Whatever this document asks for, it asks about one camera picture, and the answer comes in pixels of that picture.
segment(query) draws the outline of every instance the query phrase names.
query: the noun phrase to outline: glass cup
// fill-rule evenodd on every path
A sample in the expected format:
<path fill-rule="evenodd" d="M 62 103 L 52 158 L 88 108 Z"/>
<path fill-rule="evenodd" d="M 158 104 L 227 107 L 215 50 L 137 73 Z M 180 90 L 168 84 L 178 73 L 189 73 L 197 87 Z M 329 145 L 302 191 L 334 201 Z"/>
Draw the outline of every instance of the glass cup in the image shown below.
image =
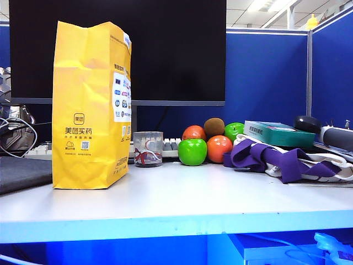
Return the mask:
<path fill-rule="evenodd" d="M 133 133 L 135 165 L 155 167 L 162 164 L 163 133 L 161 131 L 137 131 Z"/>

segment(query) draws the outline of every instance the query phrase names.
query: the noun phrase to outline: gray mat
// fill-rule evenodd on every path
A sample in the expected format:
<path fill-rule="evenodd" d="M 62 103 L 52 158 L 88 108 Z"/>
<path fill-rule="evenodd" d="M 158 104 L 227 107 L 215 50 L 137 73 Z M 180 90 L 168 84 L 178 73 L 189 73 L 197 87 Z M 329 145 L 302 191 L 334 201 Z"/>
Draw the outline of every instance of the gray mat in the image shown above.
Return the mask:
<path fill-rule="evenodd" d="M 0 158 L 0 195 L 52 183 L 51 161 L 15 157 Z"/>

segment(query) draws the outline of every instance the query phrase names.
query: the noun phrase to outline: ceiling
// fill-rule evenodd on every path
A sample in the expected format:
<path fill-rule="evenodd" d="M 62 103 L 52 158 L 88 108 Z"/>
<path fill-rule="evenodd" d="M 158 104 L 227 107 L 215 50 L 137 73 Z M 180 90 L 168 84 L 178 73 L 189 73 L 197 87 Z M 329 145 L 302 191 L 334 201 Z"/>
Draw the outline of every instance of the ceiling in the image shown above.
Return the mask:
<path fill-rule="evenodd" d="M 227 0 L 227 27 L 236 28 L 261 28 L 268 20 L 270 20 L 277 12 L 248 11 L 248 7 L 253 0 Z M 346 1 L 342 0 L 302 0 L 295 6 L 295 26 L 300 28 L 305 25 L 311 14 L 318 16 L 324 13 L 328 8 L 342 4 Z M 286 29 L 287 16 L 282 16 L 271 28 Z"/>

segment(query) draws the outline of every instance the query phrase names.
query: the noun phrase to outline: white keyboard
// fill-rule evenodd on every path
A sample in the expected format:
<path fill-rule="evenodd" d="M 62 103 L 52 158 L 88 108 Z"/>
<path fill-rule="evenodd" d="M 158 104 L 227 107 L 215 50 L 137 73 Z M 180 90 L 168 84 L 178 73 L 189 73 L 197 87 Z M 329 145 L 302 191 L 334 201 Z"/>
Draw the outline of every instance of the white keyboard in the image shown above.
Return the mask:
<path fill-rule="evenodd" d="M 163 143 L 162 157 L 178 157 L 178 146 L 181 142 L 180 138 L 165 138 Z M 130 142 L 129 158 L 134 157 L 133 141 Z"/>
<path fill-rule="evenodd" d="M 164 139 L 164 147 L 162 151 L 162 157 L 178 157 L 178 146 L 181 142 L 180 138 L 171 138 Z M 134 157 L 133 142 L 130 142 L 129 149 L 129 158 Z M 40 145 L 32 150 L 30 150 L 24 157 L 32 159 L 41 159 L 41 160 L 51 160 L 51 144 L 49 145 Z"/>
<path fill-rule="evenodd" d="M 40 145 L 32 150 L 29 150 L 24 158 L 51 160 L 51 144 Z"/>

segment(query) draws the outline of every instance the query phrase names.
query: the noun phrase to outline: black monitor screen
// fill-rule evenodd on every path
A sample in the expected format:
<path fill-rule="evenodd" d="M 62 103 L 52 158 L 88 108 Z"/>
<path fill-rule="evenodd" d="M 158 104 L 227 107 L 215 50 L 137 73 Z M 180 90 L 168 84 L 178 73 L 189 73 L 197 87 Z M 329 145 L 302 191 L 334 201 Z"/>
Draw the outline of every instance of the black monitor screen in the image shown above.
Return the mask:
<path fill-rule="evenodd" d="M 51 98 L 57 21 L 132 41 L 134 100 L 224 101 L 226 0 L 11 0 L 13 98 Z"/>

